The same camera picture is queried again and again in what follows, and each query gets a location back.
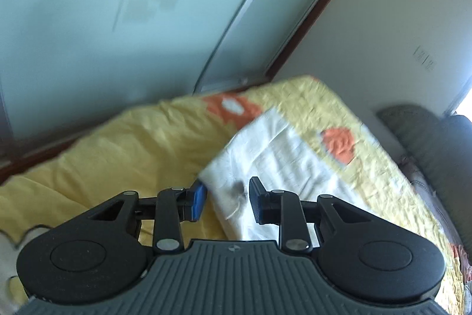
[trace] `frosted glass panel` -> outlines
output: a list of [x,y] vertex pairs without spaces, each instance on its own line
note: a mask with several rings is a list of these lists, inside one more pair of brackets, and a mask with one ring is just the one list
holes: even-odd
[[260,79],[313,1],[253,0],[231,26],[200,86],[211,89],[238,77]]
[[243,0],[0,0],[16,139],[191,92]]

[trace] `circular cover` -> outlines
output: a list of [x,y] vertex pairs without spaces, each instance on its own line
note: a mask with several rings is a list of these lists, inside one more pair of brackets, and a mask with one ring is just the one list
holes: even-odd
[[318,262],[340,290],[382,304],[433,296],[445,273],[443,256],[430,241],[384,221],[337,229]]
[[92,303],[128,288],[144,271],[144,248],[113,222],[63,226],[32,240],[18,256],[28,294],[60,304]]

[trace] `orange patch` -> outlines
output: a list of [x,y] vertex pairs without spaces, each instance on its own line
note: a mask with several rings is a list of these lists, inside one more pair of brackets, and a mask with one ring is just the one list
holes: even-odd
[[225,124],[233,122],[238,130],[257,118],[262,109],[234,93],[221,93],[203,98],[207,110],[219,116]]
[[354,159],[354,138],[345,127],[329,128],[322,132],[323,143],[339,162],[349,164]]

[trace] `window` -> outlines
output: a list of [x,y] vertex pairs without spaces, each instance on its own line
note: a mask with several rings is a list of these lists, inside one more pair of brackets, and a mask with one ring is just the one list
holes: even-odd
[[470,90],[466,97],[462,99],[462,102],[455,109],[455,112],[459,115],[465,115],[472,121],[472,90]]

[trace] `logo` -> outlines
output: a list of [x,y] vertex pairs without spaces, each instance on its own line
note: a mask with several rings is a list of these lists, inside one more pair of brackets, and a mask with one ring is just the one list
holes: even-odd
[[228,250],[231,252],[236,252],[236,251],[239,251],[240,249],[241,249],[240,246],[238,246],[237,244],[233,244],[232,246],[228,247]]

